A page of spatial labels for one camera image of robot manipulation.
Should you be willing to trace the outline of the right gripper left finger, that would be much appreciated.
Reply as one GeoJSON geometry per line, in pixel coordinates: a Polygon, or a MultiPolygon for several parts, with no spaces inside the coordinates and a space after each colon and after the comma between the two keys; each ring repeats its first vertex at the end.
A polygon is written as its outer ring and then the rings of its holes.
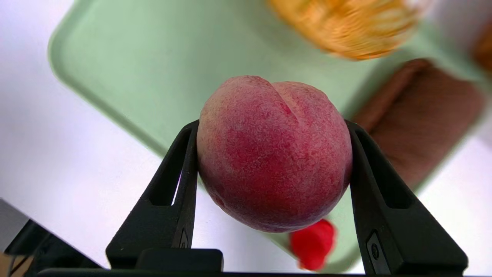
{"type": "Polygon", "coordinates": [[[106,247],[112,269],[130,269],[154,248],[190,248],[194,230],[199,121],[184,126],[134,208],[106,247]]]}

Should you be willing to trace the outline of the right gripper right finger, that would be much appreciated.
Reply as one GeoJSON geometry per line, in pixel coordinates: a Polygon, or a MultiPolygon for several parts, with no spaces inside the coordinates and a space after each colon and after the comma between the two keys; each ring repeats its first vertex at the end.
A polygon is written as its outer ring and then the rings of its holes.
{"type": "Polygon", "coordinates": [[[352,143],[350,193],[362,264],[367,275],[462,275],[465,252],[415,196],[357,124],[346,121],[352,143]]]}

